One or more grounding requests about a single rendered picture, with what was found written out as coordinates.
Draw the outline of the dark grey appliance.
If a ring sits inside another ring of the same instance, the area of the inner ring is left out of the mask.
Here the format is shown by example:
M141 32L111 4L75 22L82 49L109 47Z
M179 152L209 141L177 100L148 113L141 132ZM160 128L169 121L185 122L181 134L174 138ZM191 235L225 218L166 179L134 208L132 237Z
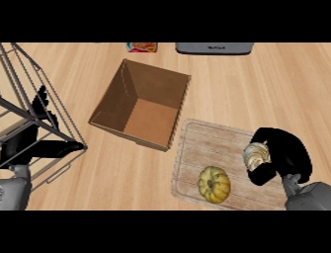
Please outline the dark grey appliance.
M178 42L175 49L182 54L246 55L253 45L252 42Z

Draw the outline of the brown cardboard box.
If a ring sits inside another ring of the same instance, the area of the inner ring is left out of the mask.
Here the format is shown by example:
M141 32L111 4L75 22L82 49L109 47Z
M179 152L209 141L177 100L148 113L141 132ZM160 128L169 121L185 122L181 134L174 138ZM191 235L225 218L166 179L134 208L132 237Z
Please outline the brown cardboard box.
M191 76L125 59L89 123L160 151L168 151Z

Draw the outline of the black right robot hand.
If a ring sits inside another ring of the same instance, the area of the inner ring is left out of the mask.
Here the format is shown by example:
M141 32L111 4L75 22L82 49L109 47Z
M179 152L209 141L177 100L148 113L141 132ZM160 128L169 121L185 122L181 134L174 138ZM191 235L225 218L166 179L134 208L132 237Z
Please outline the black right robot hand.
M262 186L277 175L299 174L299 184L310 181L313 163L305 145L301 139L286 130L273 127L261 127L253 135L252 143L259 142L270 148L271 162L247 171L255 185Z

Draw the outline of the white frosted cupcake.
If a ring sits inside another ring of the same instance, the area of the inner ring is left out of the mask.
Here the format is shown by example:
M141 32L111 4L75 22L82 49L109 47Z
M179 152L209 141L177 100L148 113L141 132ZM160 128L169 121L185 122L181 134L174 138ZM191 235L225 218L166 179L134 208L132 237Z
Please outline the white frosted cupcake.
M245 163L246 167L250 171L255 171L256 168L264 163L271 163L271 154L270 148L265 144L259 142L253 142L245 149Z

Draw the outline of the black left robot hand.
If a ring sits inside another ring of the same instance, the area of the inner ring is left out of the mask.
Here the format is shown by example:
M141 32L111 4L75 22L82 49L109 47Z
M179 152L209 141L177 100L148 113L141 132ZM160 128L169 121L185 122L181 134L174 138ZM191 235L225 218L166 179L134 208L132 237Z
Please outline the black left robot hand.
M33 110L38 118L48 120L58 127L57 115L48 110L49 99L46 86L42 86L33 100ZM27 165L33 158L64 158L69 153L83 149L79 141L39 140L39 125L29 126L2 144L0 169L15 165Z

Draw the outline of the yellow squash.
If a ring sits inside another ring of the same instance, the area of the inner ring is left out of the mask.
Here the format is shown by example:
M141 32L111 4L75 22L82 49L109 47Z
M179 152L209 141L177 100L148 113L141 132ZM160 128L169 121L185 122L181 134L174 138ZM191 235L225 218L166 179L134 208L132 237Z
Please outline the yellow squash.
M199 193L212 204L221 204L231 194L231 181L225 170L215 166L208 166L199 176Z

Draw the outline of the pale wooden cutting board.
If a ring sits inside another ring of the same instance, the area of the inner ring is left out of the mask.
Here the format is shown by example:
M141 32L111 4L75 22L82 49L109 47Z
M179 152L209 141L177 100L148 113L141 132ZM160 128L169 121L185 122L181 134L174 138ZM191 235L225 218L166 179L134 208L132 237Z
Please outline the pale wooden cutting board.
M171 179L171 192L178 199L216 210L284 210L280 176L264 186L249 179L243 153L252 136L247 130L200 120L184 122ZM199 192L197 181L208 166L222 168L230 177L231 194L222 204L209 203Z

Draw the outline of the red food package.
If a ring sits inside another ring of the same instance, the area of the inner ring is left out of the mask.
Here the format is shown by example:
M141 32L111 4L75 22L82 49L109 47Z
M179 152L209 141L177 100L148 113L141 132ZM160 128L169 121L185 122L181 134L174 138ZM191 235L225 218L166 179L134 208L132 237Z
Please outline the red food package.
M159 44L156 42L129 42L128 51L129 52L157 52Z

